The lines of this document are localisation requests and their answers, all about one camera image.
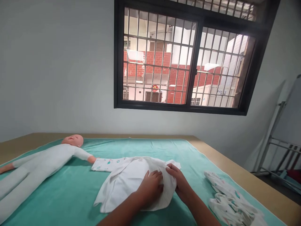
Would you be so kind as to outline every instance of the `folded baby clothes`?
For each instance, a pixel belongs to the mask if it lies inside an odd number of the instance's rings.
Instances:
[[[233,186],[220,179],[213,172],[204,172],[216,191],[215,199],[210,199],[209,207],[227,225],[267,226],[264,214],[253,207]]]
[[[251,213],[240,202],[220,193],[209,200],[209,207],[228,226],[267,226],[261,214]]]
[[[160,198],[145,209],[145,211],[155,211],[166,208],[177,186],[176,179],[165,170],[166,165],[169,163],[174,164],[179,169],[181,168],[181,165],[174,160],[164,162],[160,159],[148,156],[106,160],[97,159],[97,162],[95,161],[92,166],[92,170],[111,171],[111,173],[101,186],[94,206],[102,203],[100,207],[101,213],[112,212],[131,193],[137,191],[148,170],[149,172],[158,170],[161,171],[163,175],[163,193]]]

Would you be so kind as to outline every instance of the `green blanket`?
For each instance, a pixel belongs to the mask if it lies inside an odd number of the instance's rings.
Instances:
[[[60,143],[61,140],[53,141],[18,158]],[[180,162],[187,181],[207,206],[209,198],[214,198],[215,192],[203,172],[205,170],[215,172],[237,188],[250,204],[260,209],[268,225],[285,225],[185,140],[85,139],[82,148],[95,157],[107,159],[150,156],[164,161],[173,159]],[[100,213],[100,205],[93,207],[93,203],[109,173],[94,172],[90,169],[91,164],[88,162],[72,158],[57,173],[47,178],[3,225],[96,225],[107,215]],[[0,180],[9,173],[0,175]],[[188,208],[174,193],[167,208],[155,212],[140,212],[134,218],[132,225],[175,226],[196,225],[196,223]]]

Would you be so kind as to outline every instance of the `hand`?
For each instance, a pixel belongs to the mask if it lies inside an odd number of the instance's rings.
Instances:
[[[167,166],[167,173],[177,180],[176,193],[178,194],[182,202],[188,205],[189,199],[191,195],[194,194],[194,191],[190,187],[181,170],[179,170],[176,166],[174,166],[171,163],[167,164]]]
[[[163,184],[160,184],[162,179],[162,172],[157,170],[151,173],[149,170],[146,172],[143,181],[135,192],[142,207],[151,205],[160,197],[163,192]]]

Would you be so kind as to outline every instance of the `window frame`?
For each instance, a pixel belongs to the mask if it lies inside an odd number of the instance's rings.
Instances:
[[[256,80],[267,46],[280,0],[266,0],[261,22],[249,21],[234,16],[209,11],[170,0],[115,0],[114,3],[114,108],[199,112],[224,115],[247,115]],[[157,103],[138,100],[123,100],[123,54],[124,54],[124,9],[132,8],[161,14],[197,23],[189,69],[185,104]],[[219,29],[255,38],[250,63],[241,95],[235,101],[237,108],[191,105],[193,84],[197,71],[197,60],[203,27]]]

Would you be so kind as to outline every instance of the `doll head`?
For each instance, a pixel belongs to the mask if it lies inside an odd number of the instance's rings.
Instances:
[[[81,147],[84,143],[84,138],[81,135],[74,134],[70,137],[65,137],[62,141],[62,144],[70,144],[72,146]]]

